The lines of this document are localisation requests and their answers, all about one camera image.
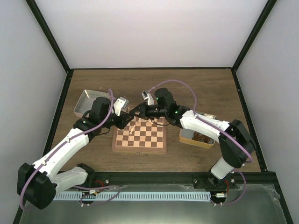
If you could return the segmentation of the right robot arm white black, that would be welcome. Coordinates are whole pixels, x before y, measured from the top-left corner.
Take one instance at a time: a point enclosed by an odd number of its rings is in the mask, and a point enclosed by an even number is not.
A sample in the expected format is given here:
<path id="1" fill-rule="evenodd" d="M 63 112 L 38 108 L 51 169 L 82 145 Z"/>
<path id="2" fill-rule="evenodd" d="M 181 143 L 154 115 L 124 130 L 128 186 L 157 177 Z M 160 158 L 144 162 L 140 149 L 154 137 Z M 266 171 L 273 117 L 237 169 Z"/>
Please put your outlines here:
<path id="1" fill-rule="evenodd" d="M 129 113 L 141 119 L 165 117 L 172 126 L 192 130 L 218 142 L 221 158 L 212 166 L 207 175 L 208 184 L 218 188 L 225 177 L 234 169 L 252 162 L 252 152 L 256 143 L 250 133 L 239 120 L 232 122 L 209 118 L 194 110 L 178 105 L 171 92 L 166 88 L 155 91 L 157 104 L 148 92 L 143 92 L 144 102 L 137 105 Z"/>

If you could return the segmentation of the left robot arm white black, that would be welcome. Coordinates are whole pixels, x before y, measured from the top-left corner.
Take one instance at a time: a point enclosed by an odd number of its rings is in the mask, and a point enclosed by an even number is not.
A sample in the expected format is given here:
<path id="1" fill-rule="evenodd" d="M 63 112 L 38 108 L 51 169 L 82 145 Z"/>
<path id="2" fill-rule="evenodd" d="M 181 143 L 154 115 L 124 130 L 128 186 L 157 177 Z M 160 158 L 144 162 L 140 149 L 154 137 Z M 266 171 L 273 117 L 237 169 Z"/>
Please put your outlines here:
<path id="1" fill-rule="evenodd" d="M 32 165 L 24 163 L 19 168 L 17 181 L 20 207 L 25 210 L 24 201 L 28 201 L 44 209 L 57 194 L 72 187 L 94 191 L 95 174 L 89 166 L 81 163 L 62 173 L 60 169 L 77 151 L 98 136 L 102 128 L 124 128 L 133 119 L 124 112 L 127 104 L 125 98 L 96 98 L 92 108 L 76 121 L 59 144 Z"/>

